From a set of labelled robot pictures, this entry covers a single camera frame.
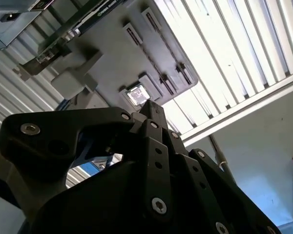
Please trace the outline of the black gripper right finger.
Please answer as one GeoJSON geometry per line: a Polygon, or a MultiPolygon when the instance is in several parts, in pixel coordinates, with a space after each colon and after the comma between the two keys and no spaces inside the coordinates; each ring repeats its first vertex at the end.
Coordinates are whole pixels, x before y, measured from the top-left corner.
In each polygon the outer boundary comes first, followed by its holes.
{"type": "Polygon", "coordinates": [[[280,230],[201,149],[187,151],[156,107],[168,147],[176,229],[181,234],[278,234],[280,230]]]}

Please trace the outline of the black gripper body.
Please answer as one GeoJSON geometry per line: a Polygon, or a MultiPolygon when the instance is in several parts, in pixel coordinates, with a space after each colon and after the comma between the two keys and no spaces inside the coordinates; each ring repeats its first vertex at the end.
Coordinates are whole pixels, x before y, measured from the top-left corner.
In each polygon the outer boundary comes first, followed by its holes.
{"type": "Polygon", "coordinates": [[[33,234],[208,234],[187,172],[167,160],[117,163],[47,202],[33,234]]]}

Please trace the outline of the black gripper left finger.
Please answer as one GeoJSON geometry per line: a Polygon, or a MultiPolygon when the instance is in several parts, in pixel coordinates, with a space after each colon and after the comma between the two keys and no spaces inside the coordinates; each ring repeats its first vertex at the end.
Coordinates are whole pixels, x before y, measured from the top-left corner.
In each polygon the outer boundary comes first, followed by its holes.
{"type": "Polygon", "coordinates": [[[0,128],[0,197],[35,217],[66,190],[69,169],[108,153],[124,154],[146,133],[168,130],[165,112],[147,101],[120,107],[14,114],[0,128]]]}

